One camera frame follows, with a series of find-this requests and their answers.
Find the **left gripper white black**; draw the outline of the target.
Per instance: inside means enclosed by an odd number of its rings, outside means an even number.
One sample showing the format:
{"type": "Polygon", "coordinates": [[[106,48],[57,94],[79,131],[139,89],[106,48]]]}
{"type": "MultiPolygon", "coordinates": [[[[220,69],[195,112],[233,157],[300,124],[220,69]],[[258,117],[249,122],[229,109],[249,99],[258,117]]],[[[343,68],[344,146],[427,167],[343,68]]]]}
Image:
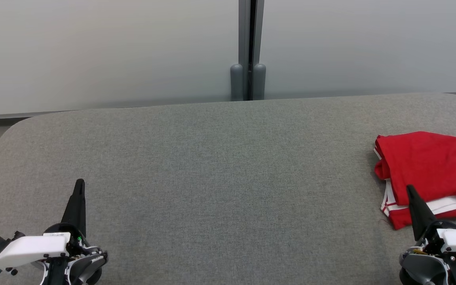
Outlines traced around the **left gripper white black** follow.
{"type": "Polygon", "coordinates": [[[76,180],[61,222],[43,235],[24,236],[0,253],[0,269],[18,274],[17,267],[33,264],[43,274],[90,274],[91,246],[86,239],[85,181],[76,180]]]}

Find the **red shirt white sleeves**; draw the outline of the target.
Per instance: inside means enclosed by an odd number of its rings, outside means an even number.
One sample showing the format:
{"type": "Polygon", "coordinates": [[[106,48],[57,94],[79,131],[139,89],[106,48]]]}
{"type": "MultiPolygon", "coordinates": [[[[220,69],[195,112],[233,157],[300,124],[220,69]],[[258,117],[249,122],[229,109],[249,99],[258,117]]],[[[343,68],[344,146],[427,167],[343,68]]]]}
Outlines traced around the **red shirt white sleeves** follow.
{"type": "Polygon", "coordinates": [[[408,185],[425,201],[456,196],[456,137],[425,131],[379,135],[375,149],[381,157],[375,172],[390,180],[397,205],[409,204],[408,185]]]}

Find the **grey rounded post foot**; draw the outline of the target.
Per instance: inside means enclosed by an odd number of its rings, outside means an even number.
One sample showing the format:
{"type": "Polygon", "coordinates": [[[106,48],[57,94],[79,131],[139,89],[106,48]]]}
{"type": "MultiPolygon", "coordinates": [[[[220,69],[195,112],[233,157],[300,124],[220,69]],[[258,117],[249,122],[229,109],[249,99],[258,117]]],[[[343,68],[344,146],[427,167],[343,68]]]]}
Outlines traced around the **grey rounded post foot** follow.
{"type": "Polygon", "coordinates": [[[266,66],[264,64],[256,64],[252,69],[252,99],[264,100],[265,96],[265,81],[266,81],[266,66]]]}
{"type": "Polygon", "coordinates": [[[244,70],[241,64],[230,67],[230,99],[232,101],[244,100],[244,70]]]}

